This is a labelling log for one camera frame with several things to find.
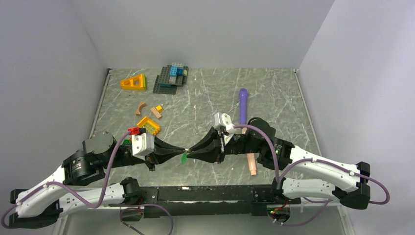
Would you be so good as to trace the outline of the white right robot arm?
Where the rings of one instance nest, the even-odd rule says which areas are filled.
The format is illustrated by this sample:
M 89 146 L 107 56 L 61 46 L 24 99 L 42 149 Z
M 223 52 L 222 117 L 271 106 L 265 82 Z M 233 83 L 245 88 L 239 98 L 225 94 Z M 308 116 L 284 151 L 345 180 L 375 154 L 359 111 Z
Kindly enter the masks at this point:
M 220 118 L 190 148 L 188 158 L 221 163 L 227 155 L 257 154 L 256 162 L 275 172 L 270 190 L 275 203 L 307 197 L 337 200 L 356 210 L 368 207 L 369 164 L 343 164 L 312 154 L 275 137 L 275 128 L 259 117 L 240 125 L 233 125 L 227 114 Z

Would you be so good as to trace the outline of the green key tag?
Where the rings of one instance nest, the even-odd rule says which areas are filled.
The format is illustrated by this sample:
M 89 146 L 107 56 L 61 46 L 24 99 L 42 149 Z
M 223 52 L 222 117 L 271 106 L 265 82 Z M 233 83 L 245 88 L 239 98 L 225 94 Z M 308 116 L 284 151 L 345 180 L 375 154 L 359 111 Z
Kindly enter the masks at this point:
M 184 164 L 187 161 L 187 153 L 184 153 L 181 157 L 181 164 Z

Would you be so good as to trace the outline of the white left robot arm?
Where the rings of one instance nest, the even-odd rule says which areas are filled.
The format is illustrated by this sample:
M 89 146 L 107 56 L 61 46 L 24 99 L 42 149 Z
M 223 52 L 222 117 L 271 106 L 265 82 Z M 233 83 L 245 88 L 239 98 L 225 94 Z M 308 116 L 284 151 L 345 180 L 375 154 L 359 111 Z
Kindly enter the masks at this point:
M 117 141 L 109 132 L 97 134 L 83 141 L 79 150 L 36 186 L 13 190 L 12 208 L 2 216 L 2 226 L 38 229 L 81 210 L 144 202 L 145 193 L 136 179 L 109 184 L 111 170 L 138 164 L 154 170 L 155 165 L 185 153 L 185 149 L 165 143 L 143 128 L 129 129 L 125 136 L 133 141 Z

